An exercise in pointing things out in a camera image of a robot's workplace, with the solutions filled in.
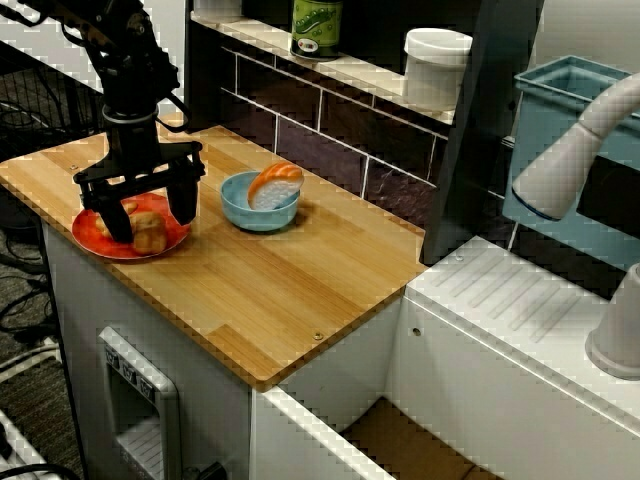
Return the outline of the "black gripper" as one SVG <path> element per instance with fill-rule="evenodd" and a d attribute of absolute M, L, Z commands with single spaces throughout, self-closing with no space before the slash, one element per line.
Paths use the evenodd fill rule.
<path fill-rule="evenodd" d="M 95 228 L 117 243 L 133 241 L 133 227 L 123 199 L 164 188 L 172 216 L 191 223 L 197 210 L 198 182 L 205 174 L 197 141 L 162 143 L 153 117 L 134 122 L 106 119 L 108 153 L 76 173 L 82 204 L 95 216 Z"/>

